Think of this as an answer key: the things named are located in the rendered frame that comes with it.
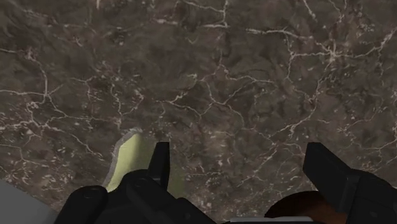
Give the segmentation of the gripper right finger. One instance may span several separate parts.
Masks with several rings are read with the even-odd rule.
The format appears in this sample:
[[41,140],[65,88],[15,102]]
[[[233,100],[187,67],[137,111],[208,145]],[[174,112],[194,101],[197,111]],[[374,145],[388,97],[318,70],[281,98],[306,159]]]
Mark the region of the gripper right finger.
[[308,143],[303,172],[346,224],[397,224],[397,189],[350,168],[321,143]]

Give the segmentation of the dark brown round object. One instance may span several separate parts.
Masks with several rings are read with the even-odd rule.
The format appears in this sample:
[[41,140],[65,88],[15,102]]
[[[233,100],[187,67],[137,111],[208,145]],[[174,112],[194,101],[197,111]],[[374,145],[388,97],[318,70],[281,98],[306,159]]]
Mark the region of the dark brown round object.
[[280,216],[308,216],[324,224],[345,224],[347,215],[337,213],[318,191],[304,191],[288,195],[265,213],[267,218]]

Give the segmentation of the pale green bowl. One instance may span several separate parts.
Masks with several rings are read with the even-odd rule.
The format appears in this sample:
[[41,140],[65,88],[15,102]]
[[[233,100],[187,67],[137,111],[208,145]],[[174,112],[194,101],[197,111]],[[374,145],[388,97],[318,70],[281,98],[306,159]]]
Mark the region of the pale green bowl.
[[[102,186],[111,192],[120,184],[123,176],[131,171],[147,169],[157,140],[145,137],[143,130],[132,128],[119,139],[112,152],[112,161]],[[171,172],[168,191],[175,198],[186,197],[184,170],[174,163],[171,156]]]

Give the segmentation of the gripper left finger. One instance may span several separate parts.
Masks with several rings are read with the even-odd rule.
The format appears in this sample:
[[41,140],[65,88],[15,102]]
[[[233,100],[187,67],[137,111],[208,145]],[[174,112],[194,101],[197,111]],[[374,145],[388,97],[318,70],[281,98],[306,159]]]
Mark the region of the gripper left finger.
[[147,169],[128,172],[112,192],[84,186],[67,198],[54,224],[216,224],[167,191],[170,146],[158,142]]

